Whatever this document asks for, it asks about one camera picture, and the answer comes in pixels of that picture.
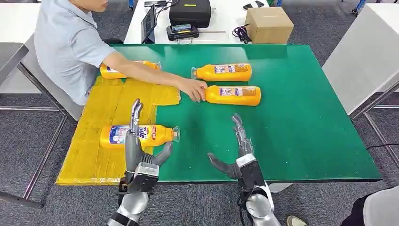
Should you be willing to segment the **person's hand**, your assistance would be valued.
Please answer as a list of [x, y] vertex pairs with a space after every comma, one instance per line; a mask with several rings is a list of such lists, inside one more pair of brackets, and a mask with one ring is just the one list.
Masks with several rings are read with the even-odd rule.
[[192, 101], [200, 102], [206, 100], [205, 91], [207, 89], [207, 84], [205, 82], [180, 78], [176, 85], [182, 92], [187, 94]]

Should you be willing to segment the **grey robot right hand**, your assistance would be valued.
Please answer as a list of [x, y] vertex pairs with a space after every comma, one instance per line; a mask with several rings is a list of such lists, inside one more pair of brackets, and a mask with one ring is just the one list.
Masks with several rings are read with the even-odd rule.
[[[242, 157], [246, 154], [254, 154], [253, 151], [253, 145], [252, 142], [249, 138], [246, 136], [245, 128], [243, 126], [243, 122], [241, 117], [235, 113], [231, 119], [235, 123], [235, 127], [233, 128], [236, 138], [238, 141], [238, 157]], [[211, 164], [216, 167], [220, 172], [225, 174], [227, 177], [231, 179], [240, 179], [241, 178], [241, 172], [239, 170], [239, 167], [236, 163], [225, 163], [220, 161], [213, 153], [208, 153], [207, 154], [209, 161]]]

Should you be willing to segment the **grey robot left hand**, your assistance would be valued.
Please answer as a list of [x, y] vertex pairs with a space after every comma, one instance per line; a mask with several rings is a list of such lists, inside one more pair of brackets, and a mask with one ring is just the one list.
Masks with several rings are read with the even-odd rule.
[[140, 99], [133, 102], [129, 130], [125, 138], [126, 172], [134, 172], [139, 163], [145, 162], [161, 166], [173, 152], [173, 142], [166, 142], [157, 155], [145, 153], [139, 139], [139, 117], [143, 104]]

